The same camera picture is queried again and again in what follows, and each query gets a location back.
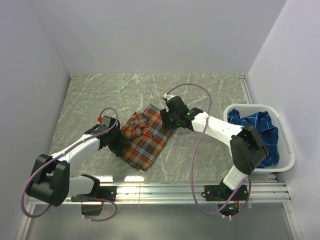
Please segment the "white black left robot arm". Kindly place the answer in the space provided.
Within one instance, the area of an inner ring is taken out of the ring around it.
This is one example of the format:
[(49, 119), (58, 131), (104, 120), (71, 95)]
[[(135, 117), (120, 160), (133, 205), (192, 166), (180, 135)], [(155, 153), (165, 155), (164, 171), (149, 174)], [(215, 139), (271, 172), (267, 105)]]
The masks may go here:
[(80, 195), (96, 201), (101, 195), (100, 180), (88, 174), (72, 177), (71, 170), (104, 147), (118, 154), (124, 143), (119, 120), (100, 117), (100, 122), (75, 143), (53, 155), (41, 154), (36, 158), (25, 193), (55, 207), (66, 198)]

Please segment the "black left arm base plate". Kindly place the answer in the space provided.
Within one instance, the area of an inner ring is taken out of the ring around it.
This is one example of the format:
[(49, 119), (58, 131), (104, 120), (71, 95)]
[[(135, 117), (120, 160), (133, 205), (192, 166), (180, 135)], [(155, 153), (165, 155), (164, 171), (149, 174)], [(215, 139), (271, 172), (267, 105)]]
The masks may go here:
[(99, 186), (91, 193), (72, 196), (70, 200), (72, 202), (101, 202), (102, 200), (114, 202), (116, 195), (116, 186)]

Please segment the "red plaid long sleeve shirt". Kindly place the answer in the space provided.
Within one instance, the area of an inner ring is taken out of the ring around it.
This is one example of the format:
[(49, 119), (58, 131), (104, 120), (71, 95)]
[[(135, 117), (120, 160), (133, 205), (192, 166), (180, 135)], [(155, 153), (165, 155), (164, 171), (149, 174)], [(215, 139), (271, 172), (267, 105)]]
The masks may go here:
[(120, 129), (124, 146), (120, 157), (131, 167), (147, 171), (164, 148), (172, 132), (163, 127), (160, 110), (150, 104), (135, 112)]

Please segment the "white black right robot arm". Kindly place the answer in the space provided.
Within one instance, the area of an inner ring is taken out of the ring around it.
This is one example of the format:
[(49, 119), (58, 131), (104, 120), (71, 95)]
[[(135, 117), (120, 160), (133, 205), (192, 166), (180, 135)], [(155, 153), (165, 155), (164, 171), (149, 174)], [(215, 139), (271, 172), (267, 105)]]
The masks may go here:
[(220, 194), (226, 200), (238, 194), (240, 186), (267, 157), (268, 149), (257, 128), (235, 125), (210, 116), (196, 107), (188, 109), (176, 95), (164, 94), (166, 109), (160, 111), (162, 125), (168, 130), (178, 128), (210, 136), (229, 147), (233, 165), (222, 180)]

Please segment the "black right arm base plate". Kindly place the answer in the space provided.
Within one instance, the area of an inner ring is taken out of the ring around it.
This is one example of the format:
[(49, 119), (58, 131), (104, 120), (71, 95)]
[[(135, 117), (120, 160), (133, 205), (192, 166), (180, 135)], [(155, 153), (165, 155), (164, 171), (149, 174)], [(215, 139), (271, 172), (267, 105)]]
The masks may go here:
[[(229, 189), (224, 185), (205, 185), (201, 197), (206, 201), (226, 201), (234, 190)], [(246, 185), (241, 185), (235, 195), (231, 198), (232, 201), (245, 201), (249, 195), (249, 189)]]

